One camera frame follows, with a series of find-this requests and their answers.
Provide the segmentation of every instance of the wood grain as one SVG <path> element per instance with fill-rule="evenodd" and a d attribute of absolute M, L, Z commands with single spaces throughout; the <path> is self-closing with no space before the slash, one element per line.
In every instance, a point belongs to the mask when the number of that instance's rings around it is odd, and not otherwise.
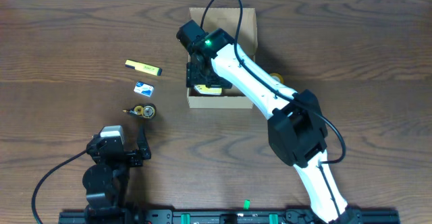
<path fill-rule="evenodd" d="M 297 173 L 267 143 L 257 109 L 189 109 L 186 52 L 175 34 L 189 7 L 209 0 L 0 0 L 0 223 L 33 223 L 32 191 L 104 125 L 138 121 L 121 109 L 152 102 L 153 158 L 133 169 L 129 193 L 175 208 L 308 205 Z M 350 204 L 394 207 L 403 223 L 432 219 L 432 0 L 243 0 L 255 7 L 257 63 L 312 90 L 347 141 L 332 167 Z M 233 0 L 215 3 L 235 7 Z M 160 77 L 124 67 L 135 59 Z M 155 86 L 151 99 L 132 92 Z M 330 135 L 330 157 L 340 147 Z M 56 223 L 84 208 L 81 157 L 42 186 L 37 208 Z"/>

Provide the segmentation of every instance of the small green block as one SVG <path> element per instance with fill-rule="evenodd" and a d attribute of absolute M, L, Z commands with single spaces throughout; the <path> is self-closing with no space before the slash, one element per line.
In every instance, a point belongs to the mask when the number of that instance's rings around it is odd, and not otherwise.
<path fill-rule="evenodd" d="M 269 215 L 270 224 L 278 224 L 279 223 L 279 217 L 277 214 L 270 214 Z"/>
<path fill-rule="evenodd" d="M 249 200 L 244 200 L 243 210 L 248 210 L 249 206 L 250 206 L 250 201 Z"/>
<path fill-rule="evenodd" d="M 182 214 L 180 216 L 180 219 L 182 220 L 182 224 L 190 224 L 190 215 L 189 214 Z"/>

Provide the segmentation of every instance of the open box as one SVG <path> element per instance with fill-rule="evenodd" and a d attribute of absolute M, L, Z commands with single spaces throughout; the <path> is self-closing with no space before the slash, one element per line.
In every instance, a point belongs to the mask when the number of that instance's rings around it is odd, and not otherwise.
<path fill-rule="evenodd" d="M 189 8 L 190 18 L 200 24 L 204 10 L 205 8 Z M 234 37 L 239 15 L 240 9 L 238 8 L 210 8 L 206 13 L 202 28 L 206 32 L 222 28 Z M 253 61 L 255 61 L 255 52 L 258 47 L 256 24 L 255 8 L 243 8 L 238 44 Z M 253 103 L 235 86 L 230 89 L 222 89 L 220 96 L 203 95 L 193 88 L 188 88 L 186 96 L 189 107 L 195 109 L 251 109 L 253 107 Z"/>

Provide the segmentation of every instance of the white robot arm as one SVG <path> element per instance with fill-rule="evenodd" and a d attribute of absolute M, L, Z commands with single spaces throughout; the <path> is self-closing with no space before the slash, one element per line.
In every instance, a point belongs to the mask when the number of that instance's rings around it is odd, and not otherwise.
<path fill-rule="evenodd" d="M 345 211 L 347 202 L 339 193 L 329 166 L 320 164 L 327 160 L 324 122 L 276 96 L 251 72 L 280 94 L 292 100 L 308 101 L 321 113 L 316 97 L 309 91 L 298 94 L 274 80 L 237 45 L 238 56 L 243 60 L 241 66 L 234 53 L 233 38 L 222 29 L 208 34 L 190 21 L 180 28 L 177 38 L 192 58 L 186 85 L 230 87 L 233 84 L 242 91 L 267 119 L 270 146 L 285 164 L 297 170 L 314 213 L 327 223 L 336 220 Z"/>

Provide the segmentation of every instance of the black cable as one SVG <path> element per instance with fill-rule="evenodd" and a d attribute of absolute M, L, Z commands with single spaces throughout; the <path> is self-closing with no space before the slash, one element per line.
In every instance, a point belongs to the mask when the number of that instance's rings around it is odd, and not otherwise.
<path fill-rule="evenodd" d="M 329 182 L 327 181 L 327 178 L 325 177 L 323 166 L 319 165 L 317 167 L 319 168 L 319 171 L 323 175 L 323 178 L 324 178 L 324 181 L 325 181 L 325 185 L 327 186 L 327 188 L 329 189 L 329 192 L 330 192 L 331 200 L 335 204 L 336 212 L 338 213 L 337 215 L 338 215 L 338 217 L 340 217 L 340 212 L 339 212 L 338 204 L 336 204 L 336 199 L 335 199 L 335 196 L 333 195 L 333 191 L 331 191 Z"/>
<path fill-rule="evenodd" d="M 41 187 L 42 183 L 57 169 L 59 169 L 60 167 L 63 167 L 64 165 L 72 162 L 73 160 L 77 159 L 78 157 L 81 157 L 82 155 L 84 155 L 86 153 L 87 150 L 83 150 L 82 152 L 78 153 L 77 155 L 71 157 L 70 159 L 58 164 L 56 167 L 54 167 L 53 169 L 51 169 L 47 174 L 45 174 L 45 176 L 43 176 L 43 178 L 38 182 L 38 185 L 35 187 L 34 191 L 33 191 L 33 196 L 32 196 L 32 212 L 33 212 L 33 217 L 36 219 L 36 222 L 38 224 L 43 224 L 43 222 L 41 221 L 41 218 L 38 215 L 38 212 L 36 210 L 36 195 L 38 194 L 39 188 Z"/>
<path fill-rule="evenodd" d="M 210 5 L 214 2 L 215 0 L 211 0 L 210 3 L 207 5 L 207 7 L 204 10 L 204 14 L 202 15 L 201 18 L 201 25 L 200 27 L 203 28 L 203 24 L 204 24 L 204 18 L 205 15 L 207 13 L 207 10 L 210 8 Z M 242 1 L 241 0 L 237 0 L 238 1 L 238 5 L 240 6 L 240 16 L 238 18 L 238 24 L 237 24 L 237 30 L 236 30 L 236 36 L 234 37 L 234 54 L 236 54 L 236 58 L 239 61 L 240 65 L 244 67 L 244 69 L 253 77 L 255 78 L 257 81 L 259 81 L 263 86 L 265 86 L 267 89 L 270 90 L 270 92 L 274 93 L 275 96 L 280 96 L 282 99 L 287 100 L 288 102 L 296 105 L 297 107 L 300 107 L 301 109 L 304 109 L 306 111 L 309 111 L 311 113 L 313 113 L 314 115 L 316 115 L 317 117 L 319 117 L 320 119 L 322 119 L 330 128 L 331 130 L 333 130 L 333 132 L 335 132 L 337 138 L 340 141 L 341 147 L 342 147 L 342 154 L 341 156 L 336 159 L 336 160 L 330 160 L 330 161 L 323 161 L 323 162 L 319 162 L 319 164 L 335 164 L 335 163 L 340 163 L 342 160 L 344 160 L 345 158 L 345 154 L 346 154 L 346 146 L 345 146 L 345 141 L 344 138 L 342 137 L 342 135 L 340 134 L 339 130 L 324 116 L 322 116 L 320 113 L 316 112 L 315 110 L 311 109 L 309 106 L 295 101 L 293 99 L 288 98 L 287 96 L 283 95 L 282 93 L 280 93 L 277 89 L 274 89 L 272 86 L 268 85 L 263 79 L 261 79 L 260 77 L 258 77 L 254 72 L 252 72 L 244 63 L 244 60 L 240 58 L 240 56 L 238 55 L 237 52 L 237 41 L 238 41 L 238 35 L 240 33 L 240 25 L 242 23 L 242 17 L 243 17 L 243 5 L 242 5 Z"/>

